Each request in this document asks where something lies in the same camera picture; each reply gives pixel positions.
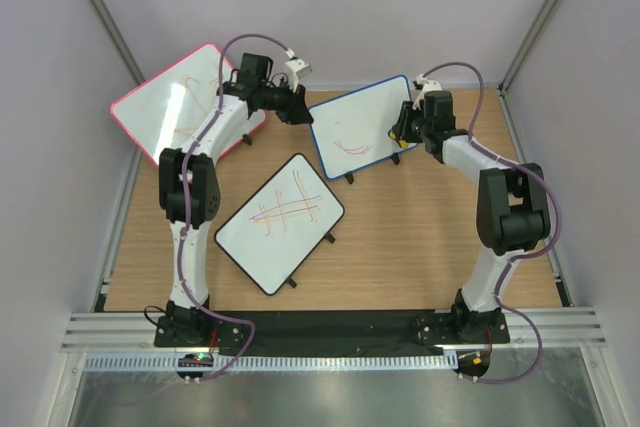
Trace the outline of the blue framed whiteboard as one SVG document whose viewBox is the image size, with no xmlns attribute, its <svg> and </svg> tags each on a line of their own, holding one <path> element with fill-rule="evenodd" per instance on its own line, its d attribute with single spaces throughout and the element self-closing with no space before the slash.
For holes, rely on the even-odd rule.
<svg viewBox="0 0 640 427">
<path fill-rule="evenodd" d="M 415 148 L 389 137 L 402 104 L 411 99 L 409 80 L 400 74 L 310 107 L 311 132 L 327 179 Z"/>
</svg>

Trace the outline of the yellow black whiteboard eraser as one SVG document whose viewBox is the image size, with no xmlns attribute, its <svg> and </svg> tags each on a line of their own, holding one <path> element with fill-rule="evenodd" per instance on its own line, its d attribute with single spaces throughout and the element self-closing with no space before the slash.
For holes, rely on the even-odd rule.
<svg viewBox="0 0 640 427">
<path fill-rule="evenodd" d="M 402 139 L 398 134 L 396 134 L 393 130 L 391 130 L 389 132 L 389 136 L 392 140 L 394 140 L 396 142 L 396 144 L 401 148 L 404 149 L 408 146 L 407 142 Z"/>
</svg>

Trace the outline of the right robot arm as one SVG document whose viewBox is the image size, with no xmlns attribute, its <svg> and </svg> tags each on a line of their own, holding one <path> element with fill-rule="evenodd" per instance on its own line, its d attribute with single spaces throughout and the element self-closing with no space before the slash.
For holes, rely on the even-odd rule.
<svg viewBox="0 0 640 427">
<path fill-rule="evenodd" d="M 476 231 L 482 249 L 471 277 L 451 306 L 450 329 L 461 342 L 481 342 L 496 328 L 514 269 L 551 230 L 539 165 L 517 164 L 456 127 L 453 97 L 434 90 L 401 104 L 389 131 L 398 145 L 422 144 L 440 163 L 476 183 Z"/>
</svg>

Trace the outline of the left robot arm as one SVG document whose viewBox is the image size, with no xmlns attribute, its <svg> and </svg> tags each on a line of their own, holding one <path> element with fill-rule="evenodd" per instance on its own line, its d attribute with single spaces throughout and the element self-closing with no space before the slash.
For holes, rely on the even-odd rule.
<svg viewBox="0 0 640 427">
<path fill-rule="evenodd" d="M 245 121 L 259 110 L 273 111 L 289 125 L 313 121 L 300 83 L 310 64 L 288 55 L 283 77 L 271 79 L 273 61 L 246 53 L 239 68 L 214 82 L 213 108 L 190 140 L 159 157 L 159 204 L 170 223 L 174 280 L 156 324 L 157 347 L 204 345 L 215 325 L 206 281 L 208 233 L 221 203 L 216 163 Z"/>
</svg>

